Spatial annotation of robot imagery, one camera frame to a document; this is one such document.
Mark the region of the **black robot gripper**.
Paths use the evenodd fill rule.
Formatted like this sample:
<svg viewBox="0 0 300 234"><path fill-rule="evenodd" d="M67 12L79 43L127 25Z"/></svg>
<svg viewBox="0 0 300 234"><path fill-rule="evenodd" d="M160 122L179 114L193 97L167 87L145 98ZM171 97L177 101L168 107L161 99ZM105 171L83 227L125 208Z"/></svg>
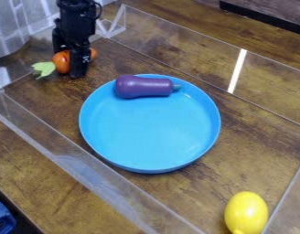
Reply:
<svg viewBox="0 0 300 234"><path fill-rule="evenodd" d="M52 29L53 53L69 50L69 74L73 79L87 75L92 61L89 37L103 6L95 0L56 0L60 17Z"/></svg>

